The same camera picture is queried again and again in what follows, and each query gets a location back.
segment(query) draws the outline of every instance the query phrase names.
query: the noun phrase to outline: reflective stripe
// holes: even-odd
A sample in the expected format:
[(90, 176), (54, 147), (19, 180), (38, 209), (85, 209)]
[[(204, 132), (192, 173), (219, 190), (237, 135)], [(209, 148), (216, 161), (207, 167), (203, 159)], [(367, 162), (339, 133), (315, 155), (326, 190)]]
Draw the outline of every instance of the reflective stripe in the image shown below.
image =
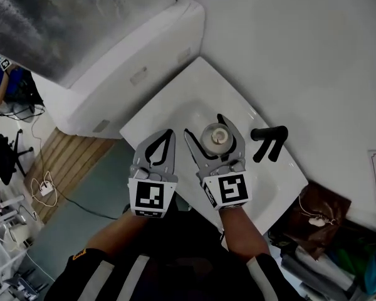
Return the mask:
[(261, 289), (264, 301), (278, 301), (276, 292), (271, 286), (266, 275), (263, 273), (258, 261), (256, 261), (256, 258), (253, 257), (252, 259), (250, 259), (247, 262), (246, 266), (248, 267), (248, 270), (252, 278), (254, 279), (258, 287)]
[(146, 263), (149, 261), (148, 256), (140, 255), (133, 264), (130, 273), (124, 281), (123, 288), (118, 295), (117, 301), (127, 301), (131, 299), (133, 291), (137, 286), (140, 275), (142, 274)]
[(78, 301), (92, 301), (95, 300), (109, 278), (114, 265), (109, 262), (102, 261), (97, 267), (94, 274), (90, 277), (88, 283), (85, 285)]

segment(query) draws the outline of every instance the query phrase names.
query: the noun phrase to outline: person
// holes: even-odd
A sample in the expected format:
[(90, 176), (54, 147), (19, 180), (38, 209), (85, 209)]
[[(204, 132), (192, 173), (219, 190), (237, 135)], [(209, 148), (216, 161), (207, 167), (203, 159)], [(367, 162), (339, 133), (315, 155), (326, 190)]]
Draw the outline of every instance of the person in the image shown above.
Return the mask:
[(71, 256), (45, 300), (302, 300), (243, 208), (217, 228), (175, 194), (163, 219), (130, 209)]
[(43, 104), (30, 71), (15, 64), (6, 71), (0, 68), (0, 105), (3, 101), (21, 105)]

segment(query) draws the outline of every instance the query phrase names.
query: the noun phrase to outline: white sink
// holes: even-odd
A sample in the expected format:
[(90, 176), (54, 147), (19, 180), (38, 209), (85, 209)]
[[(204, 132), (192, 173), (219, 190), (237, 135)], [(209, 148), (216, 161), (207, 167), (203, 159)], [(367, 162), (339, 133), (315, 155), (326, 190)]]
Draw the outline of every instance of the white sink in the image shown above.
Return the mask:
[(179, 178), (176, 191), (201, 215), (222, 229), (218, 212), (213, 210), (199, 185), (195, 175), (198, 167), (184, 139), (185, 128), (199, 138), (207, 125), (217, 122), (217, 114), (231, 120), (245, 139), (246, 170), (253, 175), (253, 183), (257, 186), (253, 188), (252, 201), (246, 203), (244, 209), (263, 234), (287, 210), (308, 181), (285, 147), (277, 162), (271, 162), (268, 153), (259, 164), (252, 160), (262, 142), (254, 142), (250, 132), (254, 128), (268, 126), (204, 59), (197, 58), (167, 84), (120, 133), (136, 149), (154, 132), (168, 128), (174, 130), (174, 172)]

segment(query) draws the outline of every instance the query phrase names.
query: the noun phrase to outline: wooden floor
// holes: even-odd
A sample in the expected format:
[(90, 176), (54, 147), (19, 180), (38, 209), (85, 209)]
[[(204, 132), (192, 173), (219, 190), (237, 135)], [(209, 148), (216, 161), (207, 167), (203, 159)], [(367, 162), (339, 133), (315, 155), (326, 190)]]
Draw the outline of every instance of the wooden floor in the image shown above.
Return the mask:
[(34, 199), (32, 207), (39, 214), (42, 222), (52, 217), (57, 208), (64, 203), (72, 190), (78, 185), (96, 162), (113, 146), (114, 139), (97, 139), (91, 137), (70, 136), (55, 129), (49, 136), (27, 173), (24, 183), (37, 199), (47, 205), (55, 204), (55, 195), (41, 196), (38, 184), (43, 180), (43, 173), (50, 171), (58, 192), (58, 201), (55, 207), (47, 207)]

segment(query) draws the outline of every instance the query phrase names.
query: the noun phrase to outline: person in blue shirt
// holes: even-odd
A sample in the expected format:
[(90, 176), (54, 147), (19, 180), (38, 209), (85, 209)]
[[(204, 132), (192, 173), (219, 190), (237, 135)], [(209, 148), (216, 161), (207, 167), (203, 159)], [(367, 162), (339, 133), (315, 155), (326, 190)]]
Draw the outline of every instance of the person in blue shirt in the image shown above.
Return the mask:
[(42, 105), (31, 72), (15, 64), (6, 71), (0, 68), (0, 105), (2, 102)]

